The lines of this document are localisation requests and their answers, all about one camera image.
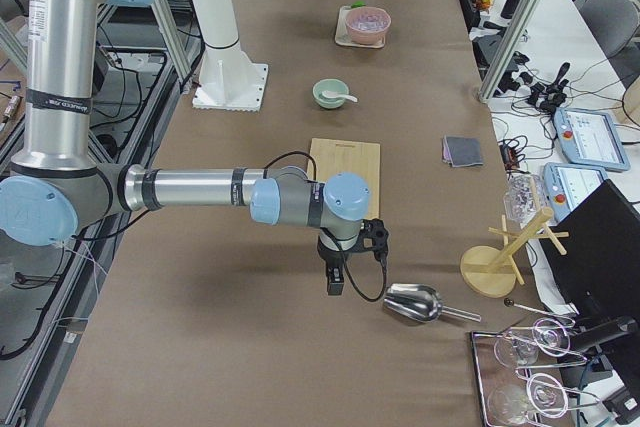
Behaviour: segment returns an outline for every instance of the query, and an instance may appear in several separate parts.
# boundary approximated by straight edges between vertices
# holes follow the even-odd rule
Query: screen
[[[604,115],[568,110],[566,116],[581,158],[616,164],[622,162]]]
[[[581,318],[597,323],[628,315],[640,322],[640,214],[605,180],[554,230],[567,255],[541,241],[560,293]],[[640,399],[640,335],[603,344],[625,386]]]
[[[602,176],[597,170],[572,169],[558,167],[558,174],[562,183],[562,190],[567,196],[569,210],[575,209],[591,192],[602,183]]]

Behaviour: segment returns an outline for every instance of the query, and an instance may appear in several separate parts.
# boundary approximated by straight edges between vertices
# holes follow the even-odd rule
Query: spoon
[[[351,102],[357,102],[358,98],[354,97],[353,95],[349,95],[349,94],[341,94],[339,92],[334,92],[333,90],[323,90],[320,95],[322,95],[325,99],[331,99],[331,100],[335,100],[335,99],[346,99],[346,100],[350,100]]]
[[[430,322],[440,315],[482,321],[478,314],[443,305],[438,291],[423,284],[393,284],[387,289],[384,305],[418,322]]]

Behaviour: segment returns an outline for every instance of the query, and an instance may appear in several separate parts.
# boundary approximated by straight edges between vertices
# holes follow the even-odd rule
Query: brown paper surface
[[[339,7],[358,0],[233,1],[243,49],[270,67],[262,109],[183,98],[155,167],[262,167],[313,137],[380,143],[389,281],[432,285],[485,320],[413,324],[349,285],[328,297],[316,231],[243,208],[165,208],[127,232],[47,425],[477,425],[467,332],[520,312],[459,273],[469,247],[499,247],[487,227],[506,182],[458,0],[360,0],[391,14],[380,50],[333,42]],[[326,77],[359,103],[318,107],[311,88]],[[477,137],[485,165],[444,164],[444,135]],[[372,256],[351,270],[377,294]],[[514,298],[531,304],[523,274]]]

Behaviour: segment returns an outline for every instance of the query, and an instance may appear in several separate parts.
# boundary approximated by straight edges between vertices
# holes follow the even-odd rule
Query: round wooden base
[[[467,250],[460,261],[462,278],[469,287],[487,297],[505,297],[516,285],[516,276],[506,263],[494,272],[487,272],[489,264],[500,251],[486,245],[478,245]]]

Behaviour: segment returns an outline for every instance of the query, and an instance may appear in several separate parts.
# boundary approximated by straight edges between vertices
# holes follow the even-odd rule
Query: white desk
[[[504,19],[500,18],[504,2],[505,0],[496,0],[491,9],[490,20],[499,25],[506,25]],[[581,91],[599,91],[599,95],[610,99],[620,99],[624,94],[623,85],[616,82],[619,80],[618,76],[605,60],[604,53],[571,0],[542,0],[527,27],[527,34],[526,42],[521,42],[518,50],[531,59],[527,67],[536,72],[541,79],[551,82],[555,79],[560,65],[563,62],[569,62],[571,68],[566,78],[574,81],[570,83],[572,88]],[[513,113],[511,105],[514,99],[526,96],[529,92],[525,87],[513,95],[494,98],[490,101],[489,108],[494,113],[494,118],[501,119],[508,125],[507,130],[505,124],[494,121],[496,136],[501,140],[526,135],[530,145],[548,148],[551,142],[544,137],[540,124],[541,117],[516,117],[510,114]],[[569,89],[565,92],[569,96],[565,105],[575,108],[606,109],[620,105],[615,100],[603,99],[595,95],[580,95],[571,100],[571,97],[578,92],[572,94]],[[527,106],[525,102],[518,102],[516,105]],[[533,109],[527,109],[527,112],[535,113]],[[553,133],[552,124],[549,124],[549,128]],[[623,141],[640,139],[640,132],[628,128],[619,127],[618,133]],[[631,162],[631,170],[624,173],[609,172],[608,176],[633,202],[640,200],[640,146],[626,146],[625,149]],[[534,174],[541,175],[542,168],[547,162],[566,162],[557,143],[552,155],[545,159],[535,159],[535,157],[546,157],[550,153],[548,150],[528,148],[525,152],[530,160],[527,160],[524,168]],[[542,249],[537,242],[532,244],[538,254],[538,262],[533,270],[541,300],[554,311],[566,311]],[[606,398],[621,385],[620,379],[614,374],[610,379],[589,385],[587,390],[601,398]],[[584,413],[589,419],[589,425],[598,425],[609,415],[603,406],[585,409]],[[630,425],[640,426],[640,419]]]

